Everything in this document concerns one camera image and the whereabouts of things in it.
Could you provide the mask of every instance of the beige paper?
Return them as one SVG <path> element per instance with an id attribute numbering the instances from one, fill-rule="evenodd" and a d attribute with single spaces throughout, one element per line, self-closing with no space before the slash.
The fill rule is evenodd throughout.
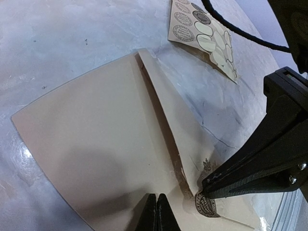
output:
<path id="1" fill-rule="evenodd" d="M 88 72 L 15 114 L 12 120 L 35 160 L 95 230 L 134 230 L 146 193 L 167 195 L 183 231 L 251 230 L 205 218 L 190 203 L 193 184 L 184 175 L 192 181 L 197 172 L 185 163 L 191 157 L 202 164 L 196 157 L 211 156 L 214 149 L 150 54 L 142 50 L 140 56 Z M 154 88 L 162 84 L 172 97 L 158 90 L 159 101 Z M 178 122 L 170 123 L 168 103 L 180 110 L 173 118 Z M 177 132 L 188 135 L 172 136 L 177 123 Z M 179 139 L 194 150 L 190 157 L 179 156 L 185 150 Z"/>
<path id="2" fill-rule="evenodd" d="M 173 0 L 168 40 L 198 48 L 232 81 L 239 75 L 233 62 L 229 30 L 188 0 Z"/>

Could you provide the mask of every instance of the white marble surface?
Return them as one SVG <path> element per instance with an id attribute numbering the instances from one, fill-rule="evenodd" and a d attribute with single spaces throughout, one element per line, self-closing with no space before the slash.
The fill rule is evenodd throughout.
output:
<path id="1" fill-rule="evenodd" d="M 234 0 L 212 2 L 227 20 L 259 36 Z M 169 11 L 169 0 L 0 0 L 0 230 L 90 230 L 44 176 L 10 118 L 135 49 L 146 47 L 159 59 L 223 159 L 251 135 L 265 115 L 263 77 L 278 69 L 270 51 L 232 33 L 242 76 L 236 85 L 198 53 L 167 41 Z"/>

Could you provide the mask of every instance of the round stamp sticker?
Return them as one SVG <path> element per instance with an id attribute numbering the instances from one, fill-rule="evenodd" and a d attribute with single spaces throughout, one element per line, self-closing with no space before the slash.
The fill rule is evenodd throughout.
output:
<path id="1" fill-rule="evenodd" d="M 183 3 L 185 5 L 188 5 L 189 4 L 189 1 L 188 0 L 178 0 L 180 3 Z"/>
<path id="2" fill-rule="evenodd" d="M 181 25 L 173 27 L 173 34 L 184 42 L 191 42 L 194 39 L 193 33 L 188 28 Z"/>
<path id="3" fill-rule="evenodd" d="M 199 6 L 197 6 L 196 4 L 194 4 L 194 3 L 191 3 L 191 4 L 192 4 L 192 6 L 193 6 L 196 10 L 204 12 L 204 10 L 202 10 L 202 9 L 201 9 Z"/>
<path id="4" fill-rule="evenodd" d="M 182 11 L 184 13 L 191 13 L 191 11 L 186 6 L 184 6 L 183 4 L 176 2 L 175 5 L 177 6 L 177 8 L 180 11 Z"/>
<path id="5" fill-rule="evenodd" d="M 183 25 L 185 25 L 185 26 L 192 26 L 192 25 L 193 25 L 192 20 L 191 20 L 186 14 L 184 14 L 184 13 L 175 12 L 175 13 L 174 13 L 174 17 L 175 17 L 175 19 L 176 19 L 179 23 L 181 23 L 181 24 L 183 24 Z"/>
<path id="6" fill-rule="evenodd" d="M 214 199 L 206 198 L 202 192 L 197 193 L 195 197 L 197 211 L 207 218 L 219 218 L 216 213 L 216 203 Z"/>
<path id="7" fill-rule="evenodd" d="M 202 24 L 208 25 L 211 23 L 211 20 L 204 12 L 194 11 L 193 15 Z"/>

